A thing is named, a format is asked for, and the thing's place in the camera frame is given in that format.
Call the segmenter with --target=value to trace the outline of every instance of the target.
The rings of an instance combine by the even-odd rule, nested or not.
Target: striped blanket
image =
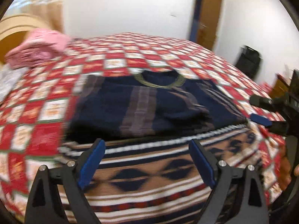
[[[190,223],[207,200],[203,183],[188,151],[190,139],[231,166],[256,164],[261,136],[257,129],[232,125],[179,139],[134,139],[106,142],[105,156],[86,198],[102,223]],[[56,160],[77,159],[91,144],[66,142]],[[62,203],[75,222],[63,188]]]

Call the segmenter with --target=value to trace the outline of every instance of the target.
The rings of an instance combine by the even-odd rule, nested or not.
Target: human hand
[[[279,169],[280,176],[279,176],[277,182],[279,184],[279,187],[282,190],[285,190],[292,180],[291,179],[291,165],[290,165],[288,158],[286,157],[286,147],[285,146],[280,147],[280,155],[281,155],[280,169]],[[296,176],[299,176],[299,165],[296,167],[294,174]]]

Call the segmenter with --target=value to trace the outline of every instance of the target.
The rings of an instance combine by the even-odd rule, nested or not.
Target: pink cloth
[[[58,31],[37,28],[18,47],[5,55],[5,61],[13,69],[34,67],[62,54],[70,40],[69,36]]]

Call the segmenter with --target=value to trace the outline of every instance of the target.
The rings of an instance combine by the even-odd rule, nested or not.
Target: wooden furniture
[[[269,96],[271,99],[279,98],[284,95],[285,92],[289,90],[289,85],[286,83],[283,76],[280,74],[276,74],[276,83],[272,89],[272,91],[269,93]]]
[[[220,17],[222,0],[195,0],[190,40],[212,50]]]
[[[30,14],[18,14],[3,18],[0,21],[0,62],[4,63],[6,53],[20,45],[27,32],[34,28],[52,29],[47,22]]]

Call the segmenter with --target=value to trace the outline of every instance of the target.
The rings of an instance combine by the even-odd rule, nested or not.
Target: curtain
[[[20,13],[39,16],[54,30],[63,31],[62,0],[14,0],[4,16]]]

